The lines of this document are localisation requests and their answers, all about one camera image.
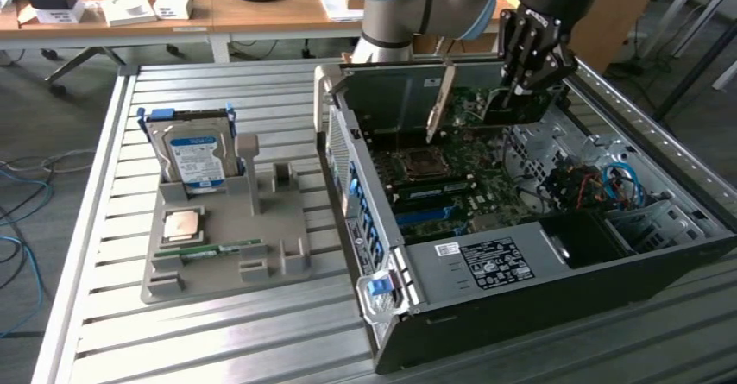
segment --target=hard drive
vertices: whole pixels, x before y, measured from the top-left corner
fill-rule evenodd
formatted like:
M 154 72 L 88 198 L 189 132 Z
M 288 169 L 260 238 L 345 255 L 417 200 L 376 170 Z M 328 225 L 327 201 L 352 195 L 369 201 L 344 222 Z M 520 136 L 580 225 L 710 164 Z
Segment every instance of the hard drive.
M 146 133 L 165 182 L 181 182 L 186 193 L 213 192 L 239 175 L 234 155 L 234 113 L 228 110 L 153 110 L 137 123 Z

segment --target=red wire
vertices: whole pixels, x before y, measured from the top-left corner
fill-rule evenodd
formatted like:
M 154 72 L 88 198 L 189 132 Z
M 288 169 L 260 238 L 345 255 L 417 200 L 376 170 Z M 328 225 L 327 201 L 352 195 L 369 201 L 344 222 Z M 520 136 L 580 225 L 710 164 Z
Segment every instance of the red wire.
M 580 202 L 583 200 L 583 189 L 586 188 L 586 182 L 591 177 L 595 177 L 596 174 L 586 174 L 583 176 L 583 181 L 580 182 L 580 190 L 578 191 L 578 204 L 575 205 L 575 210 L 580 209 Z

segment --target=wooden desk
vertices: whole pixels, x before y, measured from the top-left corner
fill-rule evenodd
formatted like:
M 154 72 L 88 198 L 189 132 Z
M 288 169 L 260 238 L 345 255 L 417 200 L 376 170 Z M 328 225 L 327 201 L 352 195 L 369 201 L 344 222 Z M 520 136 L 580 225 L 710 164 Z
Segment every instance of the wooden desk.
M 26 4 L 28 0 L 17 0 L 16 13 Z M 160 20 L 157 22 L 110 28 L 106 26 L 102 11 L 100 9 L 86 9 L 81 22 L 77 24 L 41 24 L 33 19 L 30 22 L 20 25 L 17 29 L 5 30 L 2 25 L 0 25 L 0 39 L 16 37 L 78 37 L 86 35 L 165 35 L 190 30 L 192 28 L 200 28 L 202 31 L 212 30 L 212 0 L 193 1 L 192 17 L 189 20 Z
M 229 61 L 230 41 L 357 37 L 360 22 L 331 22 L 319 0 L 279 0 L 249 3 L 241 0 L 194 0 L 189 20 L 168 20 L 109 28 L 101 11 L 88 9 L 78 24 L 18 26 L 17 5 L 0 13 L 0 49 L 136 46 L 208 42 L 214 62 Z M 499 0 L 487 32 L 498 31 L 498 13 L 510 8 Z

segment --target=motherboard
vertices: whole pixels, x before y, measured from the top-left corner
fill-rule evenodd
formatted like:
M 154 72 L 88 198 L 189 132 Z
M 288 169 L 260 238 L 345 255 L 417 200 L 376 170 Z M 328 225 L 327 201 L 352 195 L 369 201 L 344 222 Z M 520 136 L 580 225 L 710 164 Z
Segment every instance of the motherboard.
M 431 144 L 423 132 L 369 133 L 368 148 L 405 244 L 520 223 L 544 211 L 519 197 L 503 165 L 504 129 L 484 118 L 502 90 L 452 89 Z M 548 102 L 547 98 L 536 101 Z

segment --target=open computer tower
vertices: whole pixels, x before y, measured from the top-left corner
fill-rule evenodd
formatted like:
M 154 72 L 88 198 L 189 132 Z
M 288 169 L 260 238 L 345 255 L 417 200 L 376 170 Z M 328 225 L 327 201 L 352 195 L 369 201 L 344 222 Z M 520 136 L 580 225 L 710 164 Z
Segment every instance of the open computer tower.
M 317 68 L 379 374 L 647 299 L 737 245 L 737 192 L 588 67 L 510 110 L 500 65 Z

